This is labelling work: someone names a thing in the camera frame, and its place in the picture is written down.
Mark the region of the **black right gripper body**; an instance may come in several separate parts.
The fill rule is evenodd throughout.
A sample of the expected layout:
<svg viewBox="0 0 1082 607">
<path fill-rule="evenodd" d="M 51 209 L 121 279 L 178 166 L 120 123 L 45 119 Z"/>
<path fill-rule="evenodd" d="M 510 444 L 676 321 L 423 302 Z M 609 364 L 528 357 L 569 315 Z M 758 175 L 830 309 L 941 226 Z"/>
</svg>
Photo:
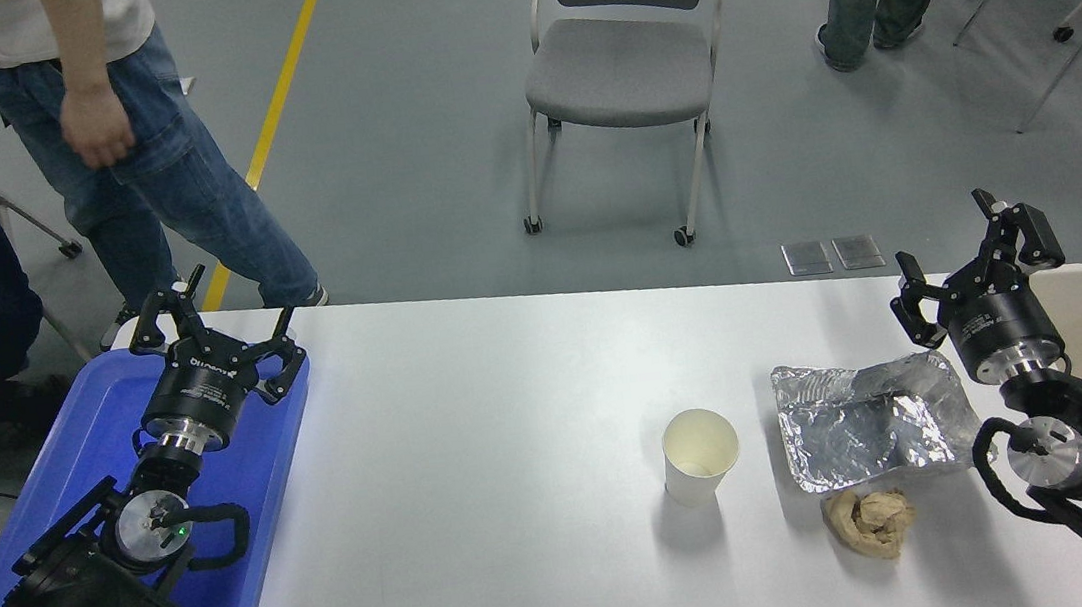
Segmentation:
<svg viewBox="0 0 1082 607">
<path fill-rule="evenodd" d="M 1065 358 L 1063 335 L 1043 311 L 1025 266 L 988 276 L 953 273 L 944 288 L 944 326 L 968 377 L 1003 384 L 1028 370 L 1052 368 Z"/>
</svg>

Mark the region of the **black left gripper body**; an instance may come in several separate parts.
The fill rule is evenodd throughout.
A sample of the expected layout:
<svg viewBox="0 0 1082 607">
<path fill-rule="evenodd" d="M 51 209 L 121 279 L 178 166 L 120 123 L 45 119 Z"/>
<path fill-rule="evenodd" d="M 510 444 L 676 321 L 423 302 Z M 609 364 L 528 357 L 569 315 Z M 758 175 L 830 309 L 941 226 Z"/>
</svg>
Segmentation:
<svg viewBox="0 0 1082 607">
<path fill-rule="evenodd" d="M 173 347 L 166 357 L 158 388 L 141 418 L 144 432 L 159 441 L 186 438 L 197 453 L 229 446 L 248 392 L 259 383 L 258 362 L 246 362 L 238 349 L 198 355 Z"/>
</svg>

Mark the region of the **standing person's hand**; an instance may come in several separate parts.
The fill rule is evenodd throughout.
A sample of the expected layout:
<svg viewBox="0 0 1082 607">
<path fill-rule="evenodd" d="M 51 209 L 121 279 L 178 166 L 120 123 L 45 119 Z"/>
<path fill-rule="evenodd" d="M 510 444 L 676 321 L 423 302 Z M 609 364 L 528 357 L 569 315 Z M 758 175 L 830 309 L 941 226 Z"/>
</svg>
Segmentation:
<svg viewBox="0 0 1082 607">
<path fill-rule="evenodd" d="M 61 104 L 60 132 L 85 167 L 109 169 L 126 159 L 137 144 L 129 115 L 113 87 L 70 88 Z"/>
</svg>

